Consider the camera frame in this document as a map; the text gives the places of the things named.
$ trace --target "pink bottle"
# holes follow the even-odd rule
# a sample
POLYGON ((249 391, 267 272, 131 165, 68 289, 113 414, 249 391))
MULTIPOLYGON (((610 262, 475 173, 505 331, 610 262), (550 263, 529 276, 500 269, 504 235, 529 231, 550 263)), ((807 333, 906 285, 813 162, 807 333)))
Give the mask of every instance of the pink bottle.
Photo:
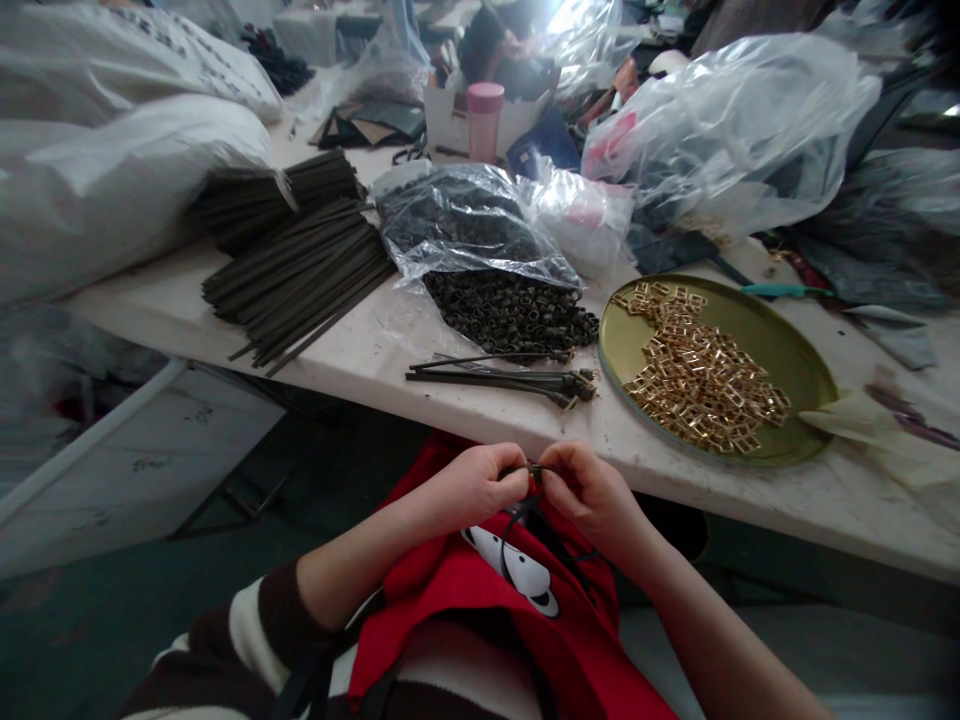
POLYGON ((470 121, 470 159, 495 165, 497 162, 497 125, 503 107, 503 85, 474 83, 467 88, 467 112, 470 121))

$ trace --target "teal handle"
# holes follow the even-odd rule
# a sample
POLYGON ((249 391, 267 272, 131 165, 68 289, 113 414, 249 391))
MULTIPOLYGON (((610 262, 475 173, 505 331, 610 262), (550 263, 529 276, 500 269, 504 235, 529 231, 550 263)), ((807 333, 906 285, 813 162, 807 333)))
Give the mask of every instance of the teal handle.
POLYGON ((806 285, 767 283, 762 285, 745 285, 741 289, 747 293, 747 295, 762 295, 764 297, 807 297, 808 295, 833 297, 833 293, 829 290, 807 287, 806 285))

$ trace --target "cartoon face print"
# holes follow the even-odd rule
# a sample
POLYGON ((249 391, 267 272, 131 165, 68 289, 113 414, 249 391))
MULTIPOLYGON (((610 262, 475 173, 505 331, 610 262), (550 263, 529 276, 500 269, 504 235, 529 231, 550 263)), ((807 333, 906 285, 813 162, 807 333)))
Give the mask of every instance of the cartoon face print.
MULTIPOLYGON (((474 550, 480 553, 480 557, 503 577, 500 568, 500 545, 503 541, 479 527, 467 528, 460 534, 474 550)), ((507 571, 507 577, 504 579, 526 597, 531 605, 547 617, 556 617, 560 614, 557 598, 550 589, 549 570, 510 543, 504 543, 503 564, 507 571)))

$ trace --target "bundle of rods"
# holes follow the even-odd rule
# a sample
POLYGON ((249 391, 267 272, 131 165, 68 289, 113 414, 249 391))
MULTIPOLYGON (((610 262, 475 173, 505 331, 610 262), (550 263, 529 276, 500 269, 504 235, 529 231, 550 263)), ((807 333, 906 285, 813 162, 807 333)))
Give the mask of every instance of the bundle of rods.
POLYGON ((515 360, 516 362, 534 362, 536 360, 556 360, 569 363, 573 352, 547 353, 511 353, 509 355, 481 355, 471 358, 442 357, 429 363, 411 365, 406 375, 414 382, 438 382, 454 385, 480 385, 504 390, 543 395, 547 400, 566 412, 579 402, 590 402, 597 396, 597 387, 593 381, 597 374, 593 370, 581 368, 565 372, 535 372, 499 370, 477 364, 483 360, 515 360), (442 366, 453 365, 456 370, 439 370, 442 366))
POLYGON ((238 257, 266 237, 289 230, 331 200, 363 200, 366 191, 353 167, 336 149, 284 171, 289 192, 277 175, 214 178, 191 206, 189 215, 217 241, 217 248, 238 257))
POLYGON ((272 377, 394 272, 363 209, 356 199, 328 200, 265 233, 207 278, 204 299, 250 339, 230 360, 253 352, 253 367, 272 363, 272 377))

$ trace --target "white box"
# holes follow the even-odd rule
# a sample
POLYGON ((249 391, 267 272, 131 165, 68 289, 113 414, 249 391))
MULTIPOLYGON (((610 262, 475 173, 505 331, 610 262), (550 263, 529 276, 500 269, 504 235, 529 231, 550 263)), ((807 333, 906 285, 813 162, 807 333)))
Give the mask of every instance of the white box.
MULTIPOLYGON (((556 82, 535 101, 505 102, 497 125, 497 157, 506 157, 507 150, 521 135, 530 132, 543 111, 553 101, 556 82)), ((467 93, 426 86, 423 90, 427 121, 427 144, 440 150, 470 152, 470 128, 467 124, 467 93)))
POLYGON ((0 579, 166 537, 283 414, 171 359, 0 500, 0 579))

